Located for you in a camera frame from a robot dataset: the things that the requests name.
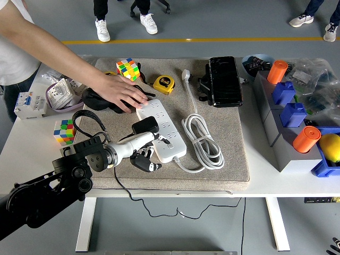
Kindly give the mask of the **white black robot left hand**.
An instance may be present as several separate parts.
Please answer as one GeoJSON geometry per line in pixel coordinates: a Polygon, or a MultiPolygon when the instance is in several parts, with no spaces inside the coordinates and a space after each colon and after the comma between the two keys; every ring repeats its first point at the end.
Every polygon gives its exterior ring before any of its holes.
{"type": "Polygon", "coordinates": [[[158,170],[162,167],[161,164],[154,164],[148,157],[138,153],[142,147],[154,140],[163,141],[167,145],[170,144],[164,136],[152,132],[136,134],[118,143],[108,143],[105,146],[105,150],[107,151],[109,166],[115,167],[121,163],[123,158],[130,158],[131,164],[138,169],[145,172],[158,170]]]}

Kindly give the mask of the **person's right hand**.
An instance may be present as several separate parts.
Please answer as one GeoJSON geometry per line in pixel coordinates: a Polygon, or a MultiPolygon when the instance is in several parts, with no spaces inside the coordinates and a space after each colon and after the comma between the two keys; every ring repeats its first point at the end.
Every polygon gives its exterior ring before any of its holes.
{"type": "Polygon", "coordinates": [[[123,76],[109,76],[102,73],[101,77],[89,87],[103,99],[115,104],[124,112],[131,113],[131,110],[123,101],[137,109],[141,108],[140,104],[148,104],[147,96],[134,85],[134,82],[123,76]]]}

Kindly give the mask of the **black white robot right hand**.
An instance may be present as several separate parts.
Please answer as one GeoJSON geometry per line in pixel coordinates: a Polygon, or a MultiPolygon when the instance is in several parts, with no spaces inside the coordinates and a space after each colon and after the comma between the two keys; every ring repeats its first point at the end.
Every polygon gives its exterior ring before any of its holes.
{"type": "Polygon", "coordinates": [[[338,255],[340,253],[340,241],[338,238],[332,238],[334,244],[330,245],[330,249],[326,250],[326,253],[329,255],[338,255]]]}

